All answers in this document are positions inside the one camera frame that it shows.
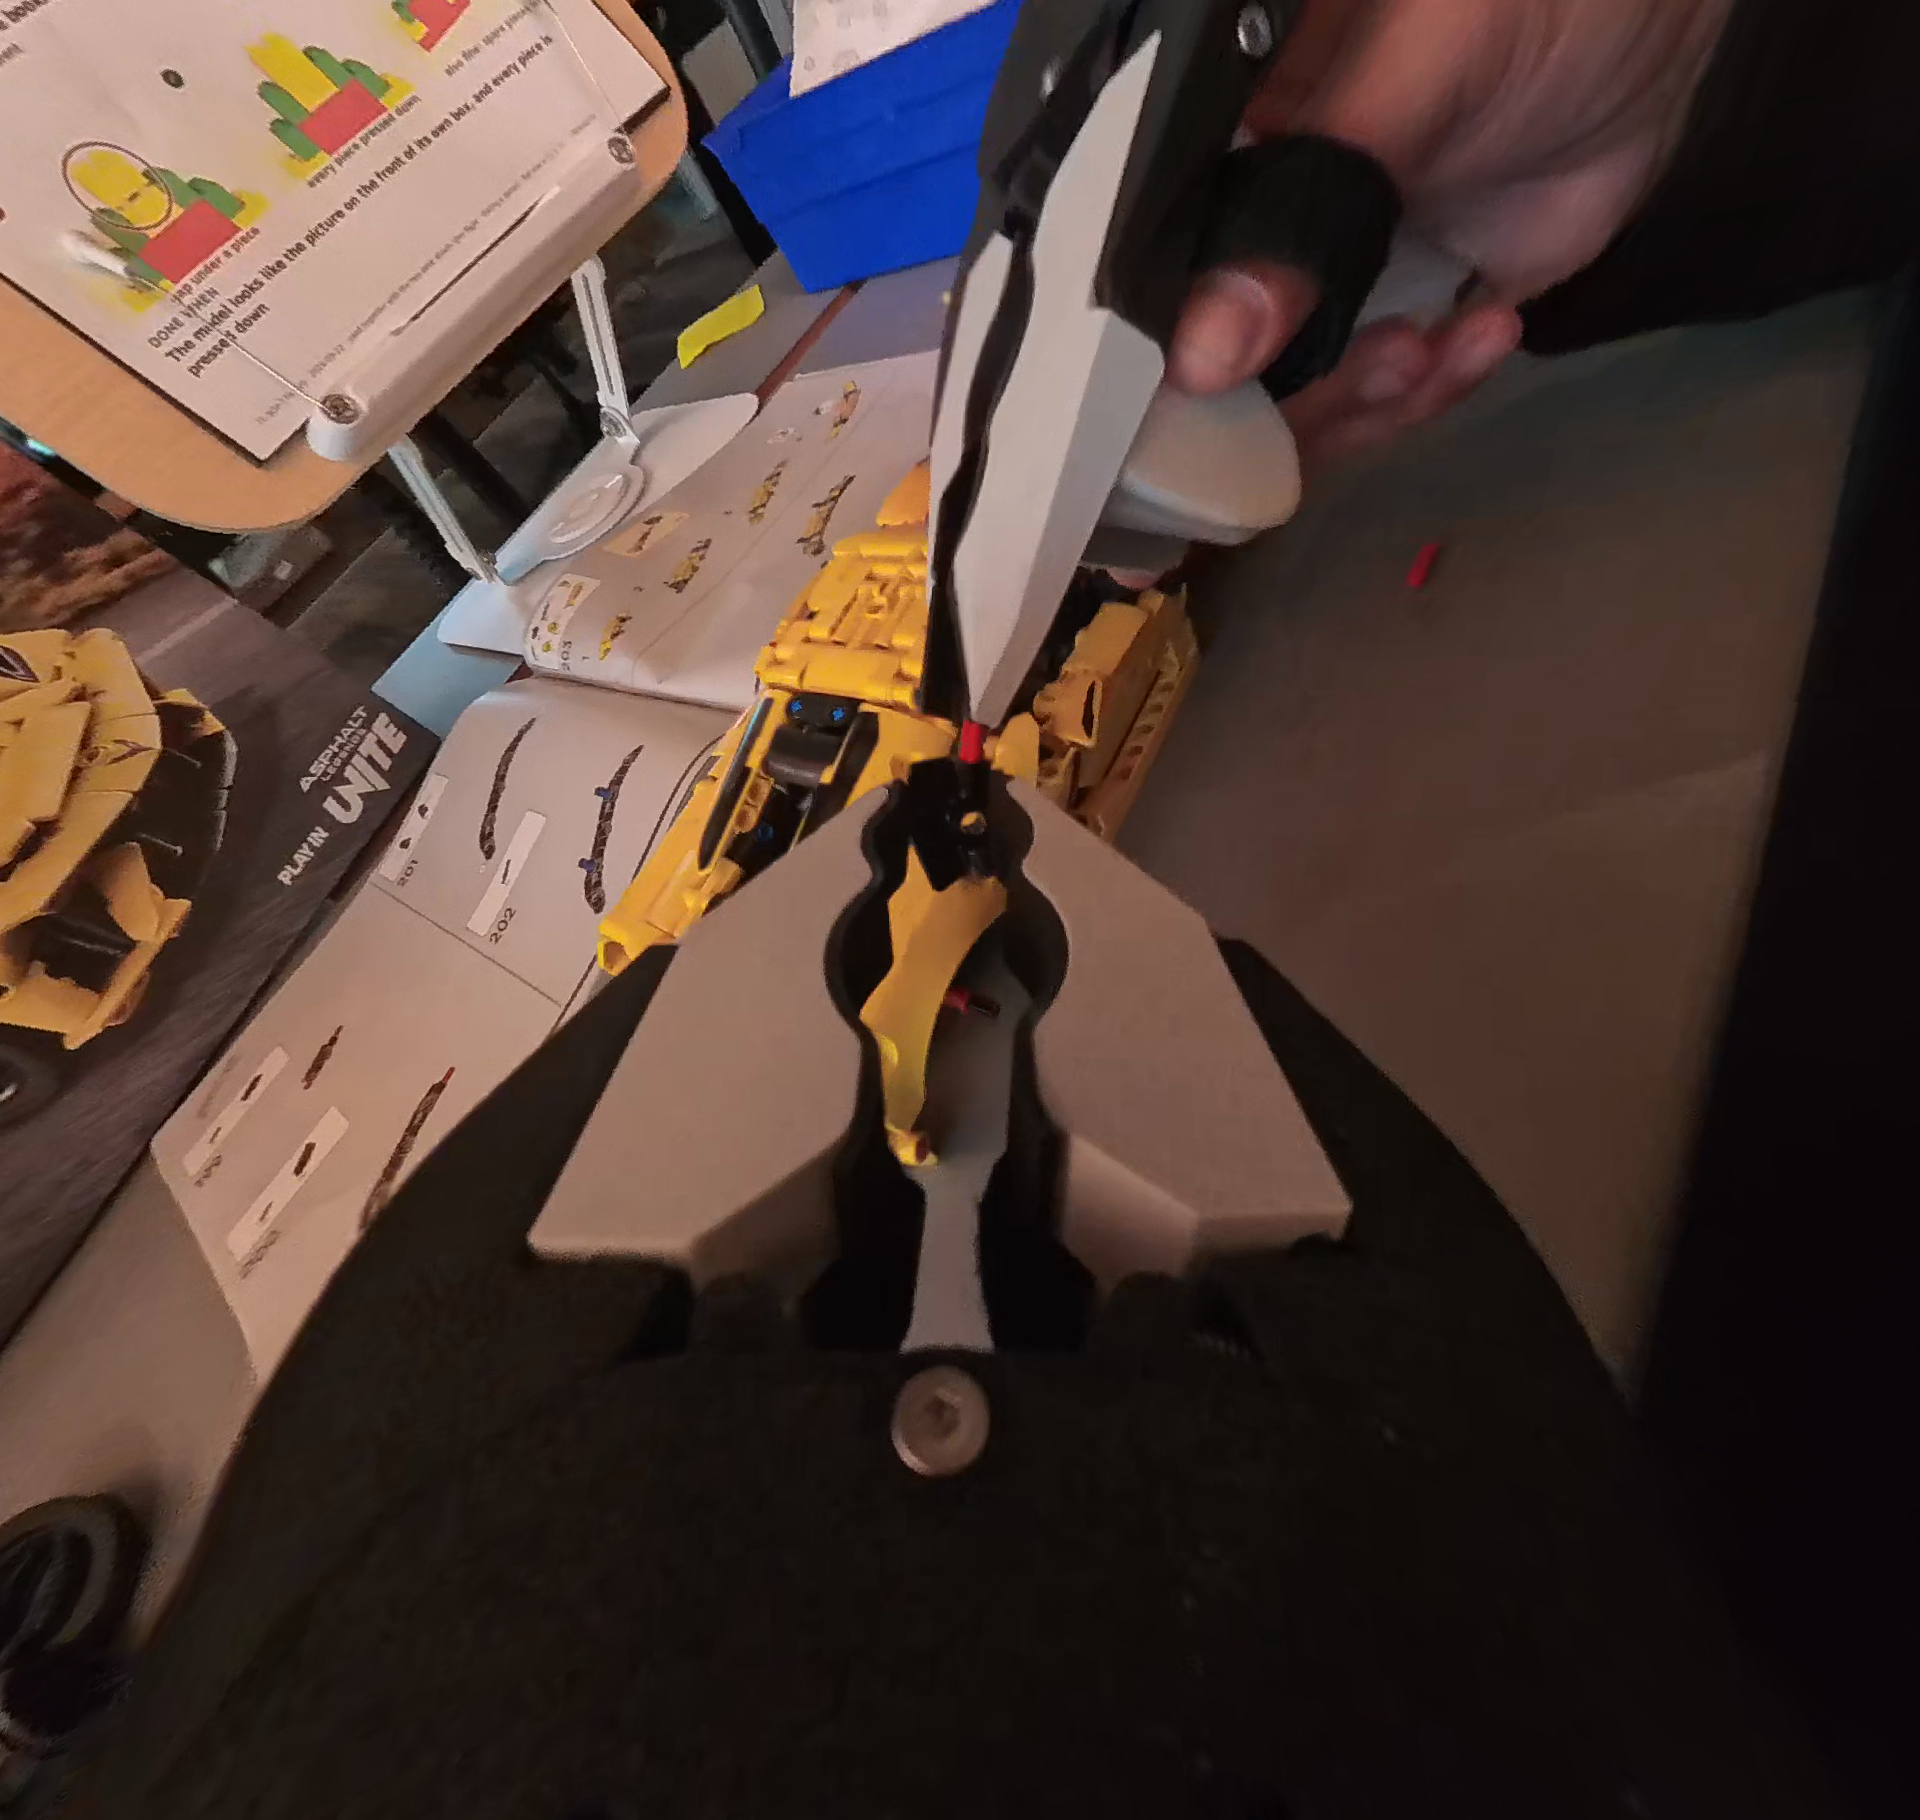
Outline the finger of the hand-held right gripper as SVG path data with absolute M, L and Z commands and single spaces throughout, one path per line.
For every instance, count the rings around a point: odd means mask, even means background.
M 1162 382 L 1162 346 L 1095 297 L 1160 46 L 1156 31 L 1099 92 L 1026 254 L 1022 344 L 954 550 L 967 716 L 980 725 L 1015 707 Z
M 943 348 L 930 445 L 926 637 L 920 701 L 954 723 L 1001 723 L 1022 676 L 1040 529 L 1022 505 L 1022 452 L 993 460 L 999 404 L 1036 294 L 1028 234 L 986 234 L 965 262 Z

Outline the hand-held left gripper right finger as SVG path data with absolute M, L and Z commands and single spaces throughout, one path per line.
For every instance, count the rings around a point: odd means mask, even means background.
M 988 800 L 1024 993 L 980 1208 L 996 1349 L 1078 1349 L 1125 1279 L 1347 1234 L 1352 1200 L 1205 921 L 1028 780 Z

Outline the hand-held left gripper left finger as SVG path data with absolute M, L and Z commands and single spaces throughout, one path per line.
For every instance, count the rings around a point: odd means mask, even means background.
M 859 1012 L 893 966 L 899 783 L 848 803 L 676 948 L 536 1216 L 535 1252 L 751 1279 L 815 1343 L 899 1349 L 920 1187 Z

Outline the yellow brick car model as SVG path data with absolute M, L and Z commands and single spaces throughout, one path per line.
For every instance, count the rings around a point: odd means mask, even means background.
M 951 721 L 919 708 L 926 637 L 926 465 L 840 538 L 756 658 L 756 695 L 719 741 L 634 883 L 600 921 L 616 975 L 677 943 L 853 796 L 946 756 Z M 1082 569 L 988 764 L 1103 838 L 1139 799 L 1200 666 L 1180 586 Z

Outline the yellow panel piece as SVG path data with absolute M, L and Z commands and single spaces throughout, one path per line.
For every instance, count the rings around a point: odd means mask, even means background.
M 893 959 L 859 1018 L 876 1045 L 887 1143 L 908 1170 L 935 1159 L 920 1122 L 937 1016 L 962 963 L 1004 905 L 1006 889 L 990 877 L 962 877 L 935 889 L 914 853 L 889 897 Z

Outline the person's right forearm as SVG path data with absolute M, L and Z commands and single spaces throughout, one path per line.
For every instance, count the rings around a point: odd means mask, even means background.
M 1919 0 L 1736 0 L 1603 254 L 1523 309 L 1558 356 L 1887 280 L 1919 250 Z

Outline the grey desk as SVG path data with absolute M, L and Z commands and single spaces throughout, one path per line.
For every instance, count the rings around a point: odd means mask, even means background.
M 1629 1384 L 1882 312 L 1523 356 L 1336 471 L 1203 585 L 1122 833 L 1453 1137 Z M 169 1559 L 257 1397 L 142 1161 L 4 1350 L 4 1515 L 116 1494 Z

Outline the person's right hand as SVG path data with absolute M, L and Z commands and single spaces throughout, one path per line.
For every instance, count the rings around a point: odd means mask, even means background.
M 1382 319 L 1284 418 L 1301 478 L 1447 416 L 1655 186 L 1734 0 L 1311 0 L 1238 140 L 1371 154 L 1405 222 L 1474 283 L 1434 325 Z

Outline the open instruction booklet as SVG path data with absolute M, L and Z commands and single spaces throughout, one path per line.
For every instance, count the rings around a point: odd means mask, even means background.
M 589 996 L 600 921 L 759 695 L 755 661 L 925 460 L 930 351 L 800 370 L 630 527 L 531 576 L 526 672 L 160 1131 L 267 1381 L 419 1161 Z

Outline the yellow tape piece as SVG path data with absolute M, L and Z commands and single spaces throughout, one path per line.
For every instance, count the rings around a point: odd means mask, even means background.
M 764 289 L 755 280 L 730 294 L 679 331 L 677 366 L 694 366 L 709 351 L 751 331 L 764 310 Z

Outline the car set box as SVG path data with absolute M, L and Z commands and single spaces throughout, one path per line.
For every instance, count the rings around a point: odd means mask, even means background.
M 4 441 L 3 1332 L 437 746 Z

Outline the black fleece-lined jacket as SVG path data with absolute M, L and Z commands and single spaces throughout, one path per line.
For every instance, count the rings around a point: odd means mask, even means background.
M 1919 294 L 1836 505 L 1642 1421 L 1857 1815 L 1919 1812 Z

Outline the printed instruction sheet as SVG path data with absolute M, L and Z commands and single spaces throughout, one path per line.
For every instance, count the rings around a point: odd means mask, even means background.
M 247 463 L 596 206 L 663 63 L 601 0 L 3 0 L 4 363 L 101 356 Z

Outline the small black round piece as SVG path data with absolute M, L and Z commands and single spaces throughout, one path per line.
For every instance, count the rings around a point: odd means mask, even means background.
M 149 1536 L 113 1494 L 42 1501 L 3 1525 L 4 1760 L 66 1751 L 123 1688 L 123 1628 Z

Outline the wooden document stand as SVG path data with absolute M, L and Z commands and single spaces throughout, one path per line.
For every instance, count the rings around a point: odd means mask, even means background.
M 682 46 L 722 26 L 722 0 L 624 0 L 673 73 Z M 589 418 L 588 331 L 562 322 L 562 294 L 542 302 L 456 382 L 416 427 L 427 471 L 453 482 L 453 509 L 478 515 L 485 543 L 508 538 L 601 430 Z M 310 457 L 257 465 L 165 402 L 136 402 L 135 380 L 85 351 L 68 325 L 41 325 L 4 300 L 4 432 L 52 450 L 61 479 L 193 569 L 232 541 L 345 517 L 350 543 L 397 525 L 441 576 L 453 565 L 397 463 L 356 474 Z

